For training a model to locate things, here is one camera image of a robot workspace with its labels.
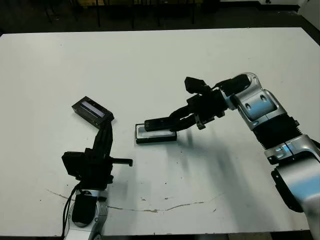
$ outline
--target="crack on table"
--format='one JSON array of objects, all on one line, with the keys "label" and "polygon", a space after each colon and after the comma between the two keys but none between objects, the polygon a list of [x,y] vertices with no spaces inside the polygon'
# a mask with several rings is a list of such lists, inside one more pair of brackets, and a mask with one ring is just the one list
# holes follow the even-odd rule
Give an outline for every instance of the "crack on table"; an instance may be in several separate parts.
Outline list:
[{"label": "crack on table", "polygon": [[[46,188],[45,190],[47,190],[49,193],[52,193],[52,194],[54,194],[54,195],[56,195],[56,196],[59,196],[59,197],[63,198],[63,199],[68,199],[68,197],[63,196],[63,195],[61,195],[61,194],[59,194],[59,193],[56,193],[56,192],[54,192],[54,191],[51,191],[51,190],[49,190],[49,189],[47,189],[47,188]],[[132,209],[132,208],[121,208],[121,207],[110,206],[110,205],[108,205],[107,207],[108,207],[109,209],[132,211],[132,212],[148,212],[148,213],[154,213],[154,214],[156,214],[156,213],[158,213],[158,212],[171,211],[171,210],[173,210],[173,209],[181,208],[181,207],[185,207],[185,206],[190,206],[190,205],[195,205],[195,204],[210,203],[210,202],[212,202],[214,199],[220,197],[221,195],[223,195],[223,193],[215,196],[214,198],[212,198],[212,199],[209,200],[209,201],[195,201],[195,202],[191,202],[191,203],[179,204],[179,205],[172,206],[172,207],[166,208],[166,209],[141,209],[141,210],[140,210],[140,209]]]},{"label": "crack on table", "polygon": [[190,205],[195,205],[195,204],[210,203],[210,202],[212,202],[214,199],[220,197],[221,195],[223,195],[223,193],[215,196],[214,198],[212,198],[212,199],[209,200],[209,201],[195,201],[195,202],[191,202],[191,203],[179,204],[179,205],[172,206],[172,207],[166,208],[166,209],[132,209],[132,208],[121,208],[121,207],[116,207],[116,206],[109,206],[109,205],[108,205],[108,208],[110,208],[110,209],[116,209],[116,210],[132,211],[132,212],[149,212],[149,213],[154,213],[154,214],[156,214],[156,213],[158,213],[158,212],[171,211],[171,210],[173,210],[173,209],[180,208],[180,207],[185,207],[185,206],[190,206]]},{"label": "crack on table", "polygon": [[45,190],[47,190],[49,193],[52,193],[52,194],[54,194],[54,195],[56,195],[56,196],[59,196],[59,197],[61,197],[61,198],[63,198],[63,199],[68,199],[68,197],[66,197],[66,196],[63,196],[63,195],[61,195],[61,194],[59,194],[59,193],[56,193],[56,192],[54,192],[54,191],[51,191],[51,190],[49,190],[49,189],[45,189]]}]

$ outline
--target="cable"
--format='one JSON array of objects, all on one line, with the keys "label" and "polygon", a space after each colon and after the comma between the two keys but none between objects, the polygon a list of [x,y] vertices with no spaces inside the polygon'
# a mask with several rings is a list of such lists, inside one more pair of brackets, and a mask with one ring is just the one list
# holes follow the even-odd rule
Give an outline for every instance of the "cable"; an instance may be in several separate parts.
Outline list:
[{"label": "cable", "polygon": [[69,198],[67,199],[64,208],[63,208],[63,217],[62,217],[62,234],[61,234],[61,239],[63,240],[65,238],[65,230],[66,230],[66,225],[68,221],[68,212],[70,209],[70,203],[71,203],[71,198],[75,194],[76,190],[79,189],[81,182],[79,182],[77,185],[74,186],[73,190],[71,191],[71,194]]}]

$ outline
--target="white table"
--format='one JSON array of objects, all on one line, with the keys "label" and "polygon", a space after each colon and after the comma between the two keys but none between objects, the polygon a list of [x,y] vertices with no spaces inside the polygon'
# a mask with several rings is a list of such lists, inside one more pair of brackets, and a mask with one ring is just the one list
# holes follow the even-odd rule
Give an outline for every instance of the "white table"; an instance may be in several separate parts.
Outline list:
[{"label": "white table", "polygon": [[237,111],[171,143],[136,145],[134,125],[184,106],[186,76],[213,86],[254,72],[319,141],[319,66],[320,48],[301,28],[3,35],[0,235],[61,234],[77,183],[61,156],[92,147],[97,133],[71,108],[83,96],[115,116],[111,156],[134,159],[113,168],[105,235],[308,229]]}]

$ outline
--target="chair leg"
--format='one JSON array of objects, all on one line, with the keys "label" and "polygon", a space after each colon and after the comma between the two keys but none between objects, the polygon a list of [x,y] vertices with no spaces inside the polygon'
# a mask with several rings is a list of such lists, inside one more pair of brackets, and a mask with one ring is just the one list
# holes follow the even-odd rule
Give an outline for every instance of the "chair leg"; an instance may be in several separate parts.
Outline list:
[{"label": "chair leg", "polygon": [[132,0],[132,6],[131,6],[131,27],[132,29],[135,29],[135,0]]},{"label": "chair leg", "polygon": [[69,1],[68,0],[68,2],[70,3],[70,5],[71,5],[71,11],[72,11],[72,15],[73,15],[73,17],[74,17],[74,20],[76,21],[76,22],[78,22],[78,16],[77,16],[77,14],[76,14],[76,11],[75,11],[75,0],[71,0],[71,1]]},{"label": "chair leg", "polygon": [[54,10],[54,7],[52,6],[51,0],[49,0],[48,2],[49,2],[49,6],[50,6],[50,9],[51,9],[52,13],[56,16],[57,14],[56,14],[56,12]]},{"label": "chair leg", "polygon": [[156,0],[156,20],[157,20],[158,27],[160,27],[159,0]]},{"label": "chair leg", "polygon": [[192,12],[191,12],[191,23],[195,24],[195,8],[196,8],[196,2],[193,0],[192,2]]},{"label": "chair leg", "polygon": [[46,15],[46,17],[47,17],[48,20],[49,20],[49,23],[52,24],[52,20],[51,20],[51,18],[50,18],[50,16],[49,16],[49,13],[48,13],[48,10],[47,10],[47,6],[46,6],[46,4],[44,3],[44,0],[42,0],[41,3],[42,3],[42,6],[43,6],[45,15]]},{"label": "chair leg", "polygon": [[98,0],[95,0],[95,7],[96,7],[96,16],[98,20],[98,26],[100,28],[100,14],[99,14],[99,2]]}]

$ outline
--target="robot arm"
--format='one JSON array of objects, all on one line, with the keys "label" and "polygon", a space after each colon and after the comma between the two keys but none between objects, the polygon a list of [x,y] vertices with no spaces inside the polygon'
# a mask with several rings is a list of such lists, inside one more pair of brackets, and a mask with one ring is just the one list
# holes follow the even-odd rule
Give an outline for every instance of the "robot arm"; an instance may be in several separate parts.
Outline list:
[{"label": "robot arm", "polygon": [[277,164],[271,176],[283,201],[291,210],[305,213],[313,238],[320,240],[320,144],[299,131],[299,123],[253,73],[213,88],[191,77],[184,82],[186,90],[196,95],[169,117],[146,120],[145,130],[180,131],[194,124],[201,130],[215,117],[223,117],[225,110],[237,109],[264,147],[270,164]]},{"label": "robot arm", "polygon": [[133,165],[132,159],[110,156],[112,143],[112,126],[108,122],[97,133],[92,149],[86,148],[84,152],[67,151],[62,156],[68,174],[80,180],[71,192],[71,196],[75,192],[74,204],[68,211],[70,196],[63,211],[62,237],[65,240],[101,240],[108,213],[105,189],[113,181],[113,164]]}]

